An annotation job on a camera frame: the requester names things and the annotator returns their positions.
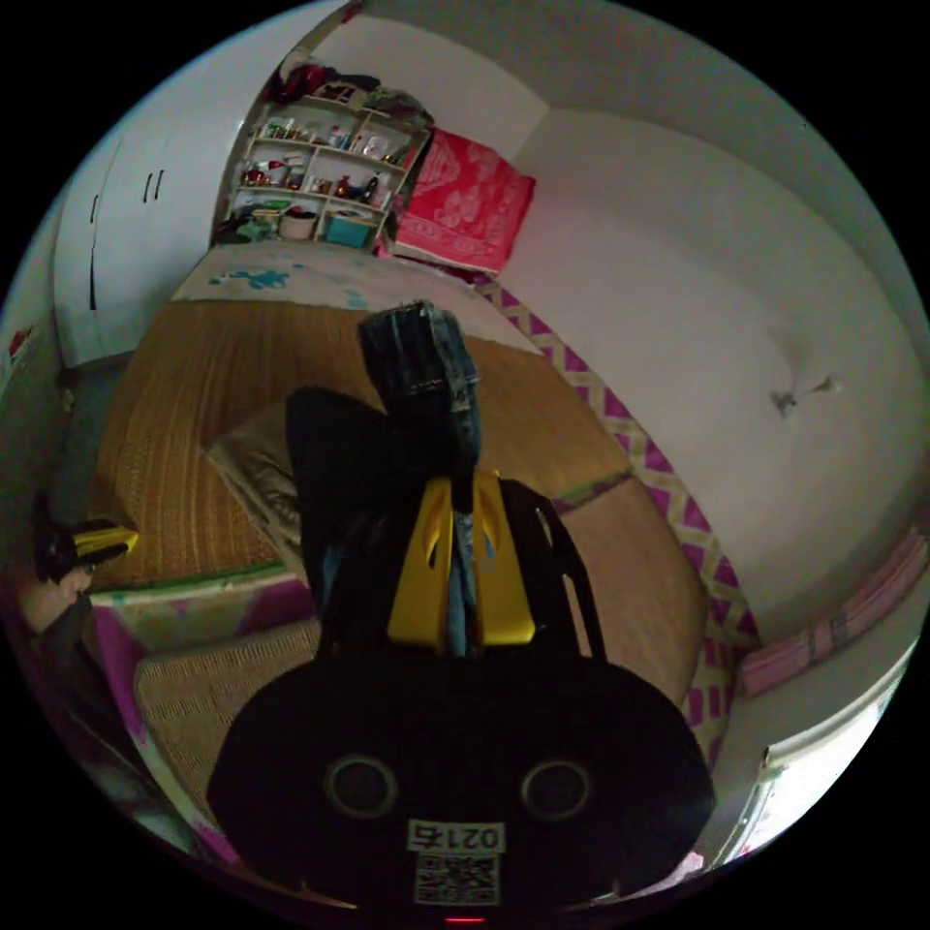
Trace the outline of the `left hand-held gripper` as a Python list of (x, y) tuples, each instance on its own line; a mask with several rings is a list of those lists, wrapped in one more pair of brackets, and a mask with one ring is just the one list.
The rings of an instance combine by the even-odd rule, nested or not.
[(136, 532), (120, 525), (84, 530), (75, 533), (74, 538), (68, 528), (52, 517), (45, 493), (35, 496), (31, 518), (33, 566), (41, 582), (60, 583), (76, 569), (92, 572), (93, 563), (128, 555), (137, 542)]

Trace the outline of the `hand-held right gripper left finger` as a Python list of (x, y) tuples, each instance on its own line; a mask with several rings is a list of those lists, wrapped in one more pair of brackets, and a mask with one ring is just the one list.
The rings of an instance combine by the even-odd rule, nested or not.
[(447, 644), (453, 550), (451, 481), (427, 482), (394, 594), (387, 636), (402, 646)]

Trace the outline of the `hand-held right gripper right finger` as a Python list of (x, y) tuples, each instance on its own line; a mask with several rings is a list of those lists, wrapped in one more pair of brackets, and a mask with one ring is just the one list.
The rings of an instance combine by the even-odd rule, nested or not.
[(473, 480), (477, 622), (482, 646), (525, 646), (535, 634), (517, 550), (495, 472)]

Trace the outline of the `person's left hand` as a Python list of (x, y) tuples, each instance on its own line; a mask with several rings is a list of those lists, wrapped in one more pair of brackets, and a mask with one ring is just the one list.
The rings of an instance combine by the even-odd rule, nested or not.
[(29, 632), (40, 636), (52, 627), (90, 587), (92, 575), (74, 569), (60, 582), (39, 580), (29, 570), (15, 581), (16, 599)]

